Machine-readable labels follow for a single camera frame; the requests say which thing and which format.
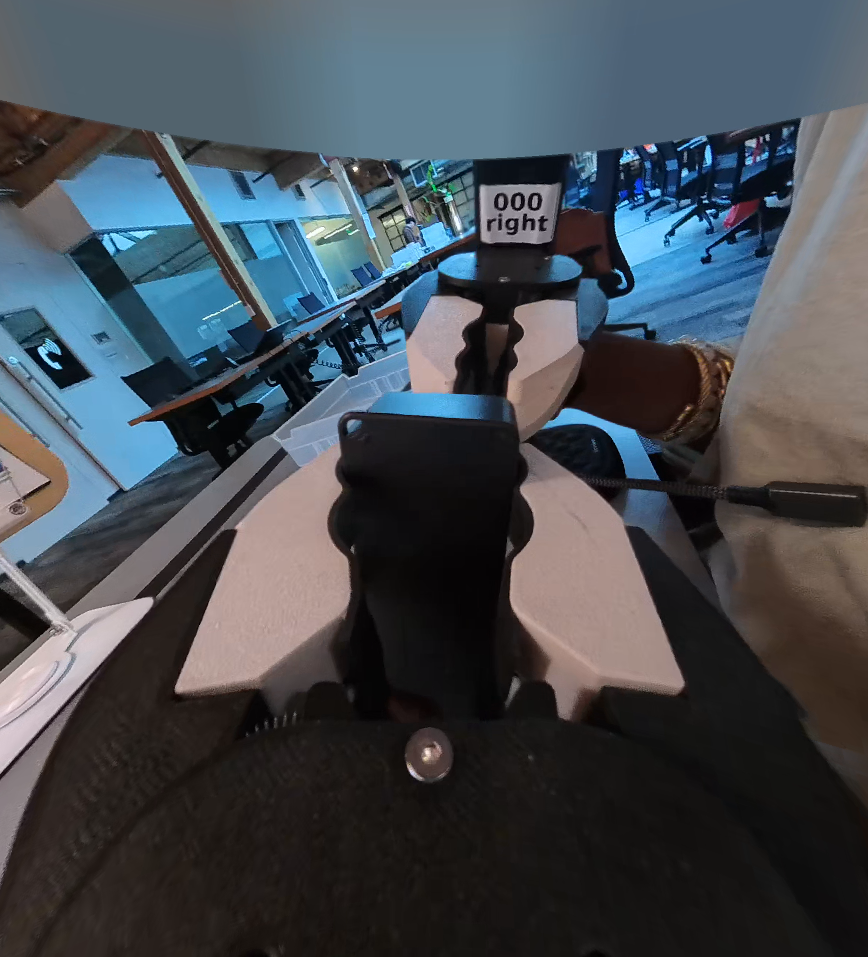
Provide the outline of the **row of black chairs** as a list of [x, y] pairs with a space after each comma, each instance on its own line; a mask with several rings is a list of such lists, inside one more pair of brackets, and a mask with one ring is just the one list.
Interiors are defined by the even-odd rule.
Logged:
[[666, 185], [645, 197], [644, 209], [617, 213], [619, 245], [638, 266], [690, 243], [703, 265], [749, 240], [769, 257], [788, 216], [801, 120], [752, 126], [658, 145]]

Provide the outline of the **person's cream shirt torso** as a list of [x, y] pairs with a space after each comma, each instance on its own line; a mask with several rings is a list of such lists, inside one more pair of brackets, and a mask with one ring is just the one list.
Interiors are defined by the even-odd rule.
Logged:
[[[721, 472], [765, 475], [763, 460], [868, 487], [861, 454], [797, 447], [793, 433], [721, 426]], [[815, 739], [844, 772], [868, 778], [868, 522], [834, 529], [720, 509], [711, 562], [719, 600], [741, 637], [804, 708]]]

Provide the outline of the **black phone sign window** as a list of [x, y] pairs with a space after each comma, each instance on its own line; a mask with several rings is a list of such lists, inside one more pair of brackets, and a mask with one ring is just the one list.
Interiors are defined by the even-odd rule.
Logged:
[[37, 308], [1, 313], [0, 328], [56, 389], [70, 389], [93, 379], [93, 373]]

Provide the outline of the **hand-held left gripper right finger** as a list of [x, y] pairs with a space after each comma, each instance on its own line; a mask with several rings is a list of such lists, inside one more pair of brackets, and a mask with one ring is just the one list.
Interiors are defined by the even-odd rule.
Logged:
[[531, 520], [512, 558], [519, 675], [579, 721], [605, 689], [677, 697], [686, 687], [624, 522], [593, 488], [530, 444], [520, 496]]

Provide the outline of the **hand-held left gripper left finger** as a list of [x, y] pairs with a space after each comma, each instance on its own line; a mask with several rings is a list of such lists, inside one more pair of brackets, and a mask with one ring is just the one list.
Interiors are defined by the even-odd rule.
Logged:
[[339, 633], [352, 597], [329, 514], [341, 494], [337, 447], [284, 478], [236, 525], [175, 692], [257, 691], [273, 712], [342, 679]]

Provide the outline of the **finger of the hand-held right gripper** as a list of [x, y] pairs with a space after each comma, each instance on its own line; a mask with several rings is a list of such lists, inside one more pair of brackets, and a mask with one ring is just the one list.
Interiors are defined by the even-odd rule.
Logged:
[[485, 307], [435, 294], [406, 340], [414, 394], [486, 394]]
[[512, 323], [520, 336], [511, 347], [505, 396], [519, 438], [526, 441], [558, 414], [579, 376], [577, 303], [548, 299], [517, 305]]

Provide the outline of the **person's right forearm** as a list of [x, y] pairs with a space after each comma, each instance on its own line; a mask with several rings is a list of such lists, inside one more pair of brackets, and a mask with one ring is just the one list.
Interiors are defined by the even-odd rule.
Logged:
[[717, 440], [729, 482], [868, 487], [868, 103], [802, 121]]

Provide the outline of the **black mesh wrist rest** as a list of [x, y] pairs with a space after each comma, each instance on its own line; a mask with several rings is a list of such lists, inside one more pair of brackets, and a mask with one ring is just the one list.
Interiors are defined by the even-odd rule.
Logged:
[[606, 479], [626, 478], [621, 453], [602, 428], [588, 424], [548, 427], [535, 433], [528, 443], [595, 488], [606, 500], [619, 495], [620, 487], [601, 484]]

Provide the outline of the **person's right hand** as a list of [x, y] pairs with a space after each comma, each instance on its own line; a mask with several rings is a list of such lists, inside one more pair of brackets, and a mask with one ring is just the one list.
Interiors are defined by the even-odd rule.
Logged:
[[685, 346], [600, 331], [584, 347], [564, 407], [658, 436], [700, 395], [700, 368]]

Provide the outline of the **wooden top office desk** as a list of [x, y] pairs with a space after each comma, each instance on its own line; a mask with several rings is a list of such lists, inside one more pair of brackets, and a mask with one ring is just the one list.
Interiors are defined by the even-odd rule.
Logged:
[[285, 333], [283, 341], [275, 345], [272, 349], [259, 353], [243, 365], [238, 365], [225, 373], [196, 385], [193, 389], [189, 389], [178, 396], [173, 396], [155, 405], [149, 412], [142, 413], [130, 419], [128, 422], [129, 426], [135, 427], [142, 423], [162, 420], [169, 413], [174, 413], [181, 408], [213, 396], [222, 390], [229, 389], [234, 383], [244, 379], [258, 368], [270, 363], [284, 364], [284, 362], [291, 358], [293, 351], [298, 351], [302, 347], [307, 347], [317, 341], [324, 341], [341, 332], [344, 317], [362, 305], [363, 299], [371, 293], [373, 293], [373, 290], [365, 289], [361, 295], [349, 297], [338, 304], [329, 306], [308, 317], [297, 325], [295, 329]]

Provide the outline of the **white sign stand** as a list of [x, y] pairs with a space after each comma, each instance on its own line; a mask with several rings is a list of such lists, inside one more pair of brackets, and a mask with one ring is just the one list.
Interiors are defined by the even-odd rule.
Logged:
[[0, 778], [153, 607], [151, 597], [70, 618], [0, 550], [0, 571], [49, 623], [28, 658], [0, 680]]

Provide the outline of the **clear plastic bin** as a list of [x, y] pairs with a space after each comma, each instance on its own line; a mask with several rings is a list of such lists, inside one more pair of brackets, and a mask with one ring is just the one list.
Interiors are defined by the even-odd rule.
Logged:
[[367, 411], [383, 394], [409, 386], [404, 350], [360, 368], [354, 376], [342, 374], [322, 389], [273, 437], [300, 468], [336, 445], [338, 422], [346, 413]]

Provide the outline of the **black office chair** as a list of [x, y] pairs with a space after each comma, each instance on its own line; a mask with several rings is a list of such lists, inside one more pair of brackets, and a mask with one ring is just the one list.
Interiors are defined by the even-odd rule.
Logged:
[[165, 425], [179, 452], [190, 458], [210, 454], [222, 470], [252, 445], [249, 432], [265, 412], [261, 403], [239, 405], [219, 392], [195, 397], [203, 382], [169, 358], [121, 381], [149, 407], [142, 422]]

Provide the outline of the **black USB port block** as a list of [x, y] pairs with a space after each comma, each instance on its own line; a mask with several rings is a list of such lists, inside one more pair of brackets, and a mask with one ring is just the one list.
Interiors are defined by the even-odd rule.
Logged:
[[512, 404], [389, 392], [337, 423], [329, 514], [347, 559], [344, 679], [365, 717], [392, 698], [446, 719], [501, 714], [497, 616], [523, 460]]

